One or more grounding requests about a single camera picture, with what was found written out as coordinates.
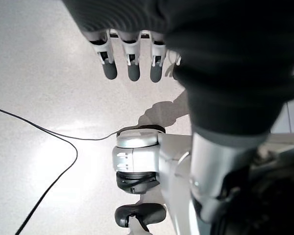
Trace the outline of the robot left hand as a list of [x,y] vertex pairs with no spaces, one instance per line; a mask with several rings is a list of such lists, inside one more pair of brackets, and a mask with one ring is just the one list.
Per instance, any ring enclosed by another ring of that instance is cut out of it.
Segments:
[[178,235],[294,235],[294,134],[271,134],[294,100],[294,0],[66,0],[107,78],[117,31],[129,78],[150,32],[150,77],[166,51],[186,91],[192,133],[159,125],[117,133],[117,185],[139,202],[115,211],[132,235],[170,216]]

